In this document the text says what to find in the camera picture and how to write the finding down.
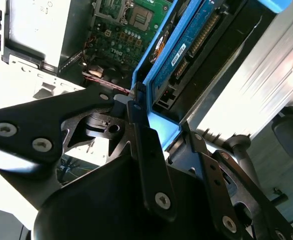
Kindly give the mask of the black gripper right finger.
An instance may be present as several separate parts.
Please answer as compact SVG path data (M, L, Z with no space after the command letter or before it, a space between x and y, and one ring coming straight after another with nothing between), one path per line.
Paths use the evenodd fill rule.
M209 154L187 123L181 135L199 163L216 239L293 240L292 225L229 154Z

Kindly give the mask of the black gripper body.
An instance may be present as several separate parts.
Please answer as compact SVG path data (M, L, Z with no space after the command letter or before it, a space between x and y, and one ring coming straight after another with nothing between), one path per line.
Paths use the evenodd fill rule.
M203 183L169 166L177 215L167 222L142 201L135 164L121 157L56 191L33 227L35 240L222 240Z

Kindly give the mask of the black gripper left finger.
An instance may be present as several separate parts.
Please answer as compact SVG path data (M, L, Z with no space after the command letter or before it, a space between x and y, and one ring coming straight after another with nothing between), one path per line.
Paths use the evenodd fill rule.
M89 87L0 109L0 170L44 178L62 155L101 137L110 162L135 164L147 212L171 222L175 197L156 130L141 102Z

